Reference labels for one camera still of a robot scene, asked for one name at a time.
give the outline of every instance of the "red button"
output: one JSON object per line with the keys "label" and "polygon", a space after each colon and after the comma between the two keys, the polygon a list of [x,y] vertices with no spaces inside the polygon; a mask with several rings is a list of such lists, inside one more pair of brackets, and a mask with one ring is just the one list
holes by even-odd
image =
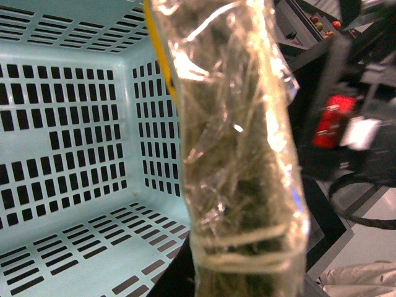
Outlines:
{"label": "red button", "polygon": [[356,101],[355,97],[344,95],[334,95],[329,98],[312,139],[316,147],[323,149],[337,147],[343,130],[342,122],[349,117]]}

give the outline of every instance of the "plastic crate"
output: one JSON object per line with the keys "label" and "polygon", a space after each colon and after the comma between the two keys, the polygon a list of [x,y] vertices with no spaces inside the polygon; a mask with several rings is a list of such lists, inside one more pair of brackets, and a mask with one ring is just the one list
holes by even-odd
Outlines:
{"label": "plastic crate", "polygon": [[142,3],[0,0],[0,296],[145,296],[188,227]]}

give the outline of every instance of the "plastic bag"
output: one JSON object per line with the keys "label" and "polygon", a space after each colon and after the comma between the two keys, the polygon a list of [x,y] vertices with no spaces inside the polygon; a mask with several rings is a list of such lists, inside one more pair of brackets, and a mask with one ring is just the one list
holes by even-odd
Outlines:
{"label": "plastic bag", "polygon": [[272,3],[150,0],[149,10],[178,98],[196,296],[295,296],[309,219]]}
{"label": "plastic bag", "polygon": [[396,263],[378,261],[327,270],[321,282],[330,297],[395,297]]}

